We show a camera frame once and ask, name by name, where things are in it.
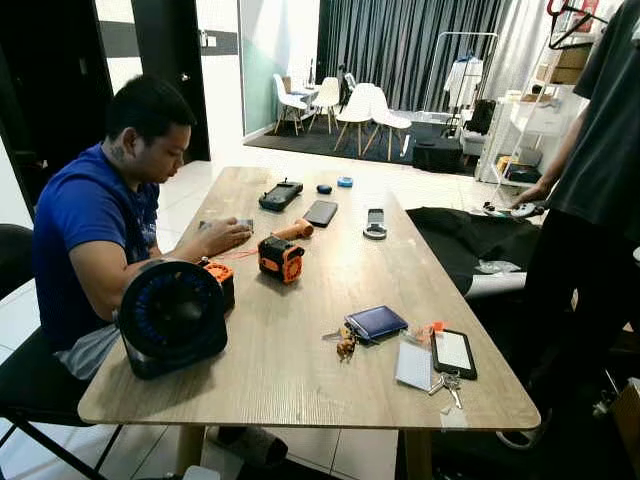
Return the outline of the black device white screen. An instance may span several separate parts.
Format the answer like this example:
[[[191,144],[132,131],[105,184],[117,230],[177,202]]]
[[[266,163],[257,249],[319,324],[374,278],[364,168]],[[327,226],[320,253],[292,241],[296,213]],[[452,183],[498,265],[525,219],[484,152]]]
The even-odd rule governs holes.
[[[474,356],[466,334],[449,329],[434,330],[431,333],[431,355],[435,372],[477,380]]]

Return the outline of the standing person dark shirt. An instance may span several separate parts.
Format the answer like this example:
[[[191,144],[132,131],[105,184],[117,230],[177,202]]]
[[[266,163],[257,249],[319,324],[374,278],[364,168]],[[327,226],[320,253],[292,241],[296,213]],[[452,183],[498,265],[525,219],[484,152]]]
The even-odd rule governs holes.
[[[623,0],[576,84],[585,109],[520,196],[543,201],[547,215],[509,361],[544,422],[637,317],[639,33],[640,0]]]

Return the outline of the black round fan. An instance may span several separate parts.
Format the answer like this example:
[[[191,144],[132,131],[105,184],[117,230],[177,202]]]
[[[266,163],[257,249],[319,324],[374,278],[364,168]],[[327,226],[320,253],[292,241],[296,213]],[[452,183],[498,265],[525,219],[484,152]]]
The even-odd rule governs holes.
[[[147,262],[125,288],[115,325],[137,378],[187,369],[227,347],[221,287],[198,262]]]

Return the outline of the small silver keys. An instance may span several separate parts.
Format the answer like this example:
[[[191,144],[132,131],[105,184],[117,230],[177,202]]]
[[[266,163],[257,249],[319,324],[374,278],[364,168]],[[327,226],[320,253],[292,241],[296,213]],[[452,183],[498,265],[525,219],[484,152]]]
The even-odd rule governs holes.
[[[461,379],[460,376],[452,374],[452,372],[439,372],[435,376],[435,381],[428,388],[429,396],[435,396],[436,393],[447,390],[451,394],[453,404],[451,407],[445,407],[445,411],[461,410],[463,408],[460,398]]]

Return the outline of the white card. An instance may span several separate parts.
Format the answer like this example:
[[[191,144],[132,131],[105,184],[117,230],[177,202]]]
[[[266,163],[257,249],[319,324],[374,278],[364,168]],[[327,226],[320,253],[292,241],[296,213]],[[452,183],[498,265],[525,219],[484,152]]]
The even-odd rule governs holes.
[[[420,390],[433,388],[433,355],[412,340],[401,340],[396,361],[398,383]]]

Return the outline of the white shelf unit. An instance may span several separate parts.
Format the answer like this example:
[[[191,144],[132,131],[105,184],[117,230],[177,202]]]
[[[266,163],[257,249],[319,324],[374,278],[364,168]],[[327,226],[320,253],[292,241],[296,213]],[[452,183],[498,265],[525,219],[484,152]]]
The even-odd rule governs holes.
[[[499,186],[529,187],[549,168],[582,100],[568,88],[550,96],[509,91],[495,102],[475,179]]]

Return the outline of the red hanger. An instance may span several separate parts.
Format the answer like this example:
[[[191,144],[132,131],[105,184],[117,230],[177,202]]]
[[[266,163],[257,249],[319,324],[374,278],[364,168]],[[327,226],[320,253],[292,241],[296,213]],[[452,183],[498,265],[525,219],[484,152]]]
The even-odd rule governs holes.
[[[595,23],[608,23],[595,14],[598,0],[547,0],[547,14],[552,19],[548,47],[550,50],[588,49],[594,45],[591,31]]]

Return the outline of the phone on round stand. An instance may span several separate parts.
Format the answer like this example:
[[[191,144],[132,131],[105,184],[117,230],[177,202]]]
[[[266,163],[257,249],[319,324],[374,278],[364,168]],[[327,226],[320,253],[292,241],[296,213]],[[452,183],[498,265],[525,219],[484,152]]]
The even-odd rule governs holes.
[[[387,224],[385,224],[385,211],[380,207],[371,207],[367,211],[366,227],[364,237],[372,241],[383,241],[387,238]]]

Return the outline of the black smartphone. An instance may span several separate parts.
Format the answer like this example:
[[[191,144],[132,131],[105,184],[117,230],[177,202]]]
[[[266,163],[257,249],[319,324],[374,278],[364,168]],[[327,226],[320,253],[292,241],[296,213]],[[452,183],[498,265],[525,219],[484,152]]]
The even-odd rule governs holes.
[[[312,227],[326,228],[332,223],[332,219],[337,214],[337,202],[316,200],[312,202],[303,219]]]

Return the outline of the small orange black device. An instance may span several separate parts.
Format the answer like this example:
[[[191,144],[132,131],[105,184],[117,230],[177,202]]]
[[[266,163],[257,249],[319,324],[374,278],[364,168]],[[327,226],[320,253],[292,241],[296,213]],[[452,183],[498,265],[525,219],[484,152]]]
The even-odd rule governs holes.
[[[236,306],[236,285],[234,285],[234,270],[229,266],[221,264],[221,262],[212,261],[210,259],[202,259],[198,262],[207,273],[214,276],[214,279],[221,287],[221,293],[224,298],[225,311],[232,311]]]

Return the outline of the blue wallet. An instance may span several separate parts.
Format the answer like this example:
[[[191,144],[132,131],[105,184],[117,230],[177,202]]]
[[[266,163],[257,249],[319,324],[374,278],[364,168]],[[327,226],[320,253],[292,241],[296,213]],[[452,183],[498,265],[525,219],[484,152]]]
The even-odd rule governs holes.
[[[380,339],[408,328],[407,321],[385,305],[349,314],[344,320],[344,325],[361,343],[378,343]]]

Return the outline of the black door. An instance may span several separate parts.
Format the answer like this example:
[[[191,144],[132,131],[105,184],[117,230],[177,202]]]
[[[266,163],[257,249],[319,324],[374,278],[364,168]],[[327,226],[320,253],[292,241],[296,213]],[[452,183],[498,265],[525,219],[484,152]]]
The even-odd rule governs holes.
[[[186,160],[210,159],[209,127],[195,0],[131,0],[143,73],[163,77],[182,93],[196,124]]]

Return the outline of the dark grey curtain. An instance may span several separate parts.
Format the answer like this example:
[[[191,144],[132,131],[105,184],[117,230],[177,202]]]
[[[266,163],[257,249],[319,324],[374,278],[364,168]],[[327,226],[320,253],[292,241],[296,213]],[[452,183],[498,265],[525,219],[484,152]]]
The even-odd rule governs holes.
[[[320,0],[316,73],[351,73],[397,110],[421,108],[422,64],[436,33],[497,32],[513,0]]]

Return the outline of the seated person blue shirt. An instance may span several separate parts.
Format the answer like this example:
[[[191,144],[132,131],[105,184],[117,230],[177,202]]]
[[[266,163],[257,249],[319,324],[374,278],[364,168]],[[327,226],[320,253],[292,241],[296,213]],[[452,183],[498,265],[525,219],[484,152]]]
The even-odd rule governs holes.
[[[74,379],[95,378],[116,344],[142,378],[156,378],[220,355],[227,347],[223,317],[182,333],[133,340],[116,325],[128,314],[128,285],[164,262],[205,268],[210,257],[251,238],[250,220],[205,221],[174,250],[157,244],[161,184],[184,163],[196,116],[177,87],[142,74],[125,82],[105,110],[105,133],[56,172],[35,209],[32,269],[41,332],[51,356]]]

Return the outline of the black box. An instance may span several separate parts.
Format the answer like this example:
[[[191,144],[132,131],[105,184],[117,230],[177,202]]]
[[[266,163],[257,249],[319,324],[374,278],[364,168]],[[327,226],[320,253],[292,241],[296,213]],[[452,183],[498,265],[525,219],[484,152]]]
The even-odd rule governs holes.
[[[462,143],[453,138],[422,138],[412,147],[411,165],[425,172],[457,174],[465,169]]]

